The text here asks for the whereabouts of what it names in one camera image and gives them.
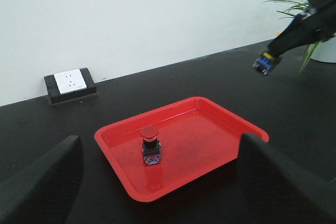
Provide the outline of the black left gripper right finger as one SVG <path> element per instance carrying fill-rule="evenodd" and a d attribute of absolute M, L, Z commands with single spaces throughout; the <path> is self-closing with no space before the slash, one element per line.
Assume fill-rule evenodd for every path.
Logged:
<path fill-rule="evenodd" d="M 258 223 L 335 223 L 335 186 L 253 133 L 240 138 L 237 173 Z"/>

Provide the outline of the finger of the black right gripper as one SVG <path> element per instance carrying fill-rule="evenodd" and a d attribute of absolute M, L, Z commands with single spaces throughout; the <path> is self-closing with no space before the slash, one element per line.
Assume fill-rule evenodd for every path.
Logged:
<path fill-rule="evenodd" d="M 335 34 L 335 0 L 308 0 L 308 7 L 268 46 L 266 52 L 280 57 L 291 49 L 327 41 Z"/>

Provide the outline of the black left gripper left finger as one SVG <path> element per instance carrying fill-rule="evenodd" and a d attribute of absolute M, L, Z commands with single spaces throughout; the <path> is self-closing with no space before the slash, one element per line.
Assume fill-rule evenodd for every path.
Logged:
<path fill-rule="evenodd" d="M 65 223 L 83 170 L 81 139 L 71 135 L 1 182 L 1 223 Z"/>

